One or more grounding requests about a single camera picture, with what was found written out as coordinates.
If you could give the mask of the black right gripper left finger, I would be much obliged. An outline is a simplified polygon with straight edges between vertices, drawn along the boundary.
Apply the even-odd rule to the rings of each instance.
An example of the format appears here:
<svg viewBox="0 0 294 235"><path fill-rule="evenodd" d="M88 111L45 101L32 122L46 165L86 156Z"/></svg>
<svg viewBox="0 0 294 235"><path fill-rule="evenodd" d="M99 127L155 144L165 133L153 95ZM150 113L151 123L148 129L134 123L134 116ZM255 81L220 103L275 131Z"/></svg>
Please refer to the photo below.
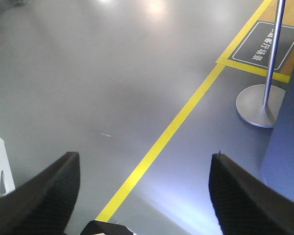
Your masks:
<svg viewBox="0 0 294 235"><path fill-rule="evenodd" d="M62 235L80 188L80 157L67 152L0 198L0 235Z"/></svg>

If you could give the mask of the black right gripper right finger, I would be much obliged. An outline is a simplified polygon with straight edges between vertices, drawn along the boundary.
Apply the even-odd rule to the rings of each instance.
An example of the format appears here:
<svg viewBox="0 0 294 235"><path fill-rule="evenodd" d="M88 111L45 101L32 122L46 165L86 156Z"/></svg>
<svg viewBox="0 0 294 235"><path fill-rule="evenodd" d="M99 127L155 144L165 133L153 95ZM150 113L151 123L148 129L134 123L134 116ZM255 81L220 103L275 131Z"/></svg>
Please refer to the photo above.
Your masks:
<svg viewBox="0 0 294 235"><path fill-rule="evenodd" d="M209 194L224 235L294 235L294 202L222 153L211 158Z"/></svg>

